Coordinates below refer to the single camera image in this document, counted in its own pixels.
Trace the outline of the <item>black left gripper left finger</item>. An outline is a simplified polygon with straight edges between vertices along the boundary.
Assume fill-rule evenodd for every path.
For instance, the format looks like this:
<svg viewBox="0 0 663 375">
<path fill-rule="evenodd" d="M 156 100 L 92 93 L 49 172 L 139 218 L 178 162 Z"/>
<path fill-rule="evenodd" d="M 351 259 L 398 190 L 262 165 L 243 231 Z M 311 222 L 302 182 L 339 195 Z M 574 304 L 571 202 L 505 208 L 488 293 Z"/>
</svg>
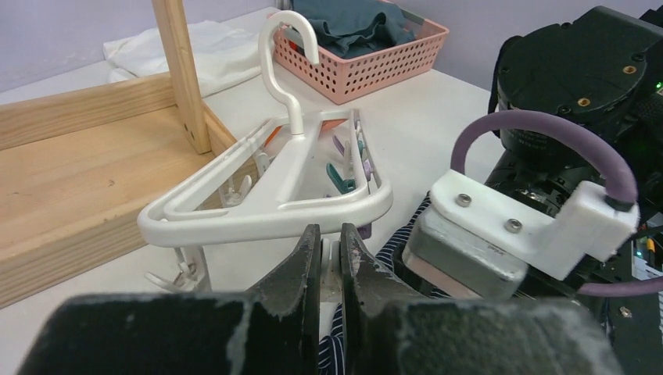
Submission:
<svg viewBox="0 0 663 375">
<path fill-rule="evenodd" d="M 22 374 L 315 374 L 321 230 L 243 292 L 88 294 L 47 319 Z"/>
</svg>

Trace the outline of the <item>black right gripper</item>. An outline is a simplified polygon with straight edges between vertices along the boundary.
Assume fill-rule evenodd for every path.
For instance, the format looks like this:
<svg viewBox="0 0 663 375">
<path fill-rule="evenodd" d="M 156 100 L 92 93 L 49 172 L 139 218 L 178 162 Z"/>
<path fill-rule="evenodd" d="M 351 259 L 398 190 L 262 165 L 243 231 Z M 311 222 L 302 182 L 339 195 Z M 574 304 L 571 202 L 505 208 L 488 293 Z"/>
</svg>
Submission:
<svg viewBox="0 0 663 375">
<path fill-rule="evenodd" d="M 538 270 L 530 270 L 524 283 L 514 294 L 520 298 L 572 297 L 584 284 L 616 284 L 621 277 L 614 277 L 610 270 L 622 257 L 616 255 L 602 265 L 599 261 L 585 257 L 563 281 L 555 280 Z"/>
</svg>

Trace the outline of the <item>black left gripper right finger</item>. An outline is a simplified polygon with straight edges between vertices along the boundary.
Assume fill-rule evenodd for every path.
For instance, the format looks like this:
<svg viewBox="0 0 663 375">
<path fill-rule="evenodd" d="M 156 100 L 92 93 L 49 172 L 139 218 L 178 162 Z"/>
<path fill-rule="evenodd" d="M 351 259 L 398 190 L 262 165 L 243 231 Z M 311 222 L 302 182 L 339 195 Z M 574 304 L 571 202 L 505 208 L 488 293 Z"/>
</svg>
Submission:
<svg viewBox="0 0 663 375">
<path fill-rule="evenodd" d="M 620 374 L 589 312 L 559 298 L 426 298 L 383 266 L 351 223 L 340 266 L 348 374 Z"/>
</svg>

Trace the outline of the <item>white plastic clip hanger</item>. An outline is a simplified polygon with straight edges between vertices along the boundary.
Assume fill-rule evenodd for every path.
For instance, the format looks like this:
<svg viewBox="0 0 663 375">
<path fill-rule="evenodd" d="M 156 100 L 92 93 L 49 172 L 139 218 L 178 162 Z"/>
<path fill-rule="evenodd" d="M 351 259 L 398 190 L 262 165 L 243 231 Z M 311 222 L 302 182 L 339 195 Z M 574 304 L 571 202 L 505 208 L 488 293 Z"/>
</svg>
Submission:
<svg viewBox="0 0 663 375">
<path fill-rule="evenodd" d="M 316 34 L 304 16 L 279 11 L 265 21 L 258 37 L 263 82 L 269 94 L 285 105 L 287 114 L 254 128 L 202 169 L 149 203 L 137 218 L 147 243 L 180 248 L 293 238 L 310 224 L 330 234 L 339 232 L 344 223 L 372 223 L 392 208 L 392 185 L 378 173 L 379 159 L 369 149 L 359 112 L 343 108 L 303 112 L 298 99 L 278 85 L 271 42 L 284 25 L 299 32 L 305 56 L 313 65 L 319 63 L 319 55 Z M 306 165 L 317 147 L 321 123 L 343 117 L 349 119 L 349 152 L 356 189 L 331 198 L 298 199 Z M 230 208 L 201 209 L 201 204 L 256 154 L 280 125 L 291 136 L 244 199 Z M 365 159 L 370 159 L 373 169 L 370 181 L 364 175 Z"/>
</svg>

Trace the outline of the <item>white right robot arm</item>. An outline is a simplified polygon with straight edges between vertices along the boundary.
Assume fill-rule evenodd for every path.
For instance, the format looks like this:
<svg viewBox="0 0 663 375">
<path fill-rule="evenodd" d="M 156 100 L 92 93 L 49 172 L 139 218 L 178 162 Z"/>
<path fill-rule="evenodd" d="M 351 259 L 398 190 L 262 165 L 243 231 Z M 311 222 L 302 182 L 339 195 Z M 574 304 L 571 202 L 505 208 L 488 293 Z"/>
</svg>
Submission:
<svg viewBox="0 0 663 375">
<path fill-rule="evenodd" d="M 657 295 L 591 282 L 662 211 L 662 11 L 597 6 L 506 40 L 486 116 L 380 252 L 427 297 Z"/>
</svg>

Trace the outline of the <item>navy striped boxer underwear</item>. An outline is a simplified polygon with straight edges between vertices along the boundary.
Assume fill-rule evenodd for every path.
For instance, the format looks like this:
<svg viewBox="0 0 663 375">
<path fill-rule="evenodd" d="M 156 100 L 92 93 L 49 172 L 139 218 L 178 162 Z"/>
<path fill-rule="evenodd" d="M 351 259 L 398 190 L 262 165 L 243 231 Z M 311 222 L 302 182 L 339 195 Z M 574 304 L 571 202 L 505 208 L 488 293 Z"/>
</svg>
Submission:
<svg viewBox="0 0 663 375">
<path fill-rule="evenodd" d="M 398 278 L 416 291 L 429 298 L 449 298 L 450 296 L 433 287 L 413 272 L 406 269 L 402 260 L 402 253 L 407 241 L 410 239 L 416 219 L 430 206 L 431 201 L 427 192 L 409 221 L 398 229 L 377 252 L 375 258 L 383 266 L 392 271 Z M 319 341 L 318 372 L 319 374 L 344 374 L 344 334 L 343 334 L 343 307 L 338 304 L 331 318 L 331 331 Z"/>
</svg>

